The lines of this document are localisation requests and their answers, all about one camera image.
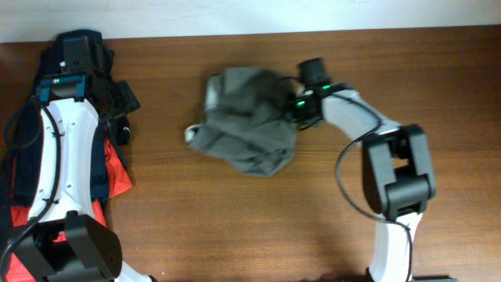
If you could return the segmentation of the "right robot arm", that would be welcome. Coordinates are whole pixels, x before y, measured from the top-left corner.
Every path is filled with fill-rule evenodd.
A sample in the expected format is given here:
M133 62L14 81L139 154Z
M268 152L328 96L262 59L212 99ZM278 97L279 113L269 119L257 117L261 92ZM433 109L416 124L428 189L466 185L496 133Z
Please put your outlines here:
M303 61L297 68L301 87L287 108L292 121L303 130L324 121L351 140L337 157L334 176L344 199L376 223L365 279L413 281L416 229L436 194L426 133L419 125L391 120L354 88L333 82L322 59ZM362 189L369 211L350 198L341 178L342 162L356 146L362 150Z

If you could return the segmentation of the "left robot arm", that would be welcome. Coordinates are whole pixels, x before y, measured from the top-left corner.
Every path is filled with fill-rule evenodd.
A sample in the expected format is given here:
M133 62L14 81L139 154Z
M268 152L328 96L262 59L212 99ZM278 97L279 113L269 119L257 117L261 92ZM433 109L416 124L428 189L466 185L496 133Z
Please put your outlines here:
M59 70L44 75L30 101L43 131L37 193L24 226L12 230L1 267L16 256L37 281L151 281L122 258L117 234L92 210L92 142L101 122L140 104L110 76L114 54L97 31L61 34Z

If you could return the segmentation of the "grey shorts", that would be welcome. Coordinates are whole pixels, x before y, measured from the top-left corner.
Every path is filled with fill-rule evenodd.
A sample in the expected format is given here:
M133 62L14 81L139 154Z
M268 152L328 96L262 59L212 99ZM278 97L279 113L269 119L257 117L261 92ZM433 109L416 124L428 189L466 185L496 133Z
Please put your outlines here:
M185 130L193 150L247 175L275 175L294 158L297 129L284 117L294 85L272 70L229 67L207 78L200 120Z

